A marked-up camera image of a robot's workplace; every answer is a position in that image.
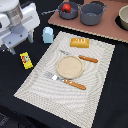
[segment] wooden handle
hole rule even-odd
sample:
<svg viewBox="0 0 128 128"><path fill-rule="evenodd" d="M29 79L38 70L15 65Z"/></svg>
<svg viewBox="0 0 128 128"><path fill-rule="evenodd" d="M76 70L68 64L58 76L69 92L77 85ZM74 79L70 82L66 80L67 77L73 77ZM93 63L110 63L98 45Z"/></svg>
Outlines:
<svg viewBox="0 0 128 128"><path fill-rule="evenodd" d="M64 83L69 84L69 85L72 85L72 86L77 87L77 88L82 89L82 90L85 90L86 89L86 87L84 85L81 85L81 84L72 82L72 81L67 80L67 79L64 80Z"/></svg>
<svg viewBox="0 0 128 128"><path fill-rule="evenodd" d="M94 62L94 63L97 63L97 62L98 62L97 59L90 58L90 57L86 57L86 56L81 56L81 55L79 55L79 58L80 58L80 59L83 59L83 60L90 61L90 62Z"/></svg>

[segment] placemat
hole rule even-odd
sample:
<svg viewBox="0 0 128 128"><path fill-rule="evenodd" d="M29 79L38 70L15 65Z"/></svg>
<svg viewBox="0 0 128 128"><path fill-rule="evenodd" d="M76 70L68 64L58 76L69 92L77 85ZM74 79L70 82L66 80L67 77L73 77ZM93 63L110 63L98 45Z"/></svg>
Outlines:
<svg viewBox="0 0 128 128"><path fill-rule="evenodd" d="M75 37L79 36L59 32L54 43L14 96L81 128L91 128L115 46L89 39L88 49L71 48L70 39ZM44 76L45 71L57 74L55 64L64 56L58 49L99 60L97 64L83 60L85 71L81 77L73 80L84 84L86 90Z"/></svg>
<svg viewBox="0 0 128 128"><path fill-rule="evenodd" d="M92 0L84 0L84 4L90 3ZM78 12L78 16L72 20L65 20L59 16L59 12L56 11L48 20L49 24L89 33L96 36L101 36L113 40L118 40L122 42L128 43L128 31L123 30L116 23L116 18L119 15L119 10L128 5L127 3L115 2L105 0L102 2L105 5L108 5L108 9L102 15L102 19L99 24L94 26L87 26L81 23L80 21L80 10Z"/></svg>

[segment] red object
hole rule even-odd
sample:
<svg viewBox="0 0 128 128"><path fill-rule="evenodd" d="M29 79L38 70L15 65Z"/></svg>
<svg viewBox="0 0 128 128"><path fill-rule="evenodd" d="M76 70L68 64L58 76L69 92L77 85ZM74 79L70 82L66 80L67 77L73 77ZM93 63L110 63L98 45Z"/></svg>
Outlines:
<svg viewBox="0 0 128 128"><path fill-rule="evenodd" d="M24 63L26 63L24 56L22 56L22 60L23 60Z"/></svg>
<svg viewBox="0 0 128 128"><path fill-rule="evenodd" d="M62 7L62 11L69 13L71 11L71 6L69 4L64 4Z"/></svg>

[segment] pot handle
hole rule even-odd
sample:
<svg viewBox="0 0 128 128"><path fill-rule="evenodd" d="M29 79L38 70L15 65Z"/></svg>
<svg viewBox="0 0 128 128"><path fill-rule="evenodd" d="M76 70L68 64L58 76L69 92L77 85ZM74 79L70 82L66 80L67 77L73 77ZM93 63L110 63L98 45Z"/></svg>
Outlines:
<svg viewBox="0 0 128 128"><path fill-rule="evenodd" d="M102 14L104 14L104 12L108 9L108 5L103 6L103 8L105 8L105 7L106 7L106 9L103 10Z"/></svg>
<svg viewBox="0 0 128 128"><path fill-rule="evenodd" d="M79 6L78 10L80 10L80 7L82 7L82 5L81 4L77 4L77 5Z"/></svg>
<svg viewBox="0 0 128 128"><path fill-rule="evenodd" d="M56 9L56 10L53 10L53 11L48 11L48 12L43 12L41 13L42 15L45 15L45 14L48 14L48 13L51 13L51 12L55 12L55 11L59 11L59 9Z"/></svg>

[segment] pot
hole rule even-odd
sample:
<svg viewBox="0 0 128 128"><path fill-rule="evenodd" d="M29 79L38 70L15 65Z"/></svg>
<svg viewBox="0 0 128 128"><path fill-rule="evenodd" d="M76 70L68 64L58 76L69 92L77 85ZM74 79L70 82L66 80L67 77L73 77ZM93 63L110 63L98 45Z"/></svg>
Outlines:
<svg viewBox="0 0 128 128"><path fill-rule="evenodd" d="M120 17L122 27L128 30L128 5L120 9L119 17Z"/></svg>
<svg viewBox="0 0 128 128"><path fill-rule="evenodd" d="M62 11L62 7L63 7L64 4L69 4L71 6L70 13L66 13L66 12ZM59 15L60 15L61 18L67 19L67 20L74 19L78 16L79 6L80 5L76 4L75 2L63 2L58 6L58 9L53 10L53 11L43 12L42 15L48 14L48 13L51 13L51 12L55 12L55 11L59 11Z"/></svg>
<svg viewBox="0 0 128 128"><path fill-rule="evenodd" d="M107 10L108 6L101 6L96 3L85 4L81 7L80 21L85 25L96 25L101 21L102 15Z"/></svg>

